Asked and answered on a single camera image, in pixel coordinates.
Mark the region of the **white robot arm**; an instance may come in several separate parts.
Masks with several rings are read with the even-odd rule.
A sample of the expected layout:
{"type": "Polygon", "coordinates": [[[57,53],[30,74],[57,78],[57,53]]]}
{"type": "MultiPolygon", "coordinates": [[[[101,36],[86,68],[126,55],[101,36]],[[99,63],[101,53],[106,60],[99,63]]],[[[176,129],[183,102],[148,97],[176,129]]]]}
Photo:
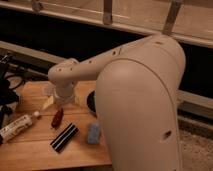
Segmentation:
{"type": "Polygon", "coordinates": [[[96,82],[96,113],[114,171],[182,171],[177,91],[185,63],[176,40],[154,35],[82,62],[65,60],[48,77],[60,103],[73,98],[76,82],[96,82]]]}

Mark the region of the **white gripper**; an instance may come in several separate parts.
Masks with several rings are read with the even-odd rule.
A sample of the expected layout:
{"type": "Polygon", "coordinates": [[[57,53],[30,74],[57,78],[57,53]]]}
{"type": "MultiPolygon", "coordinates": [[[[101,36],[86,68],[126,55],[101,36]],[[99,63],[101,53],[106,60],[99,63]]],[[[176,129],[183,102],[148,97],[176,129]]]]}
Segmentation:
{"type": "Polygon", "coordinates": [[[74,88],[72,85],[66,87],[56,86],[53,91],[54,102],[57,105],[65,105],[67,103],[72,103],[75,99],[74,88]]]}

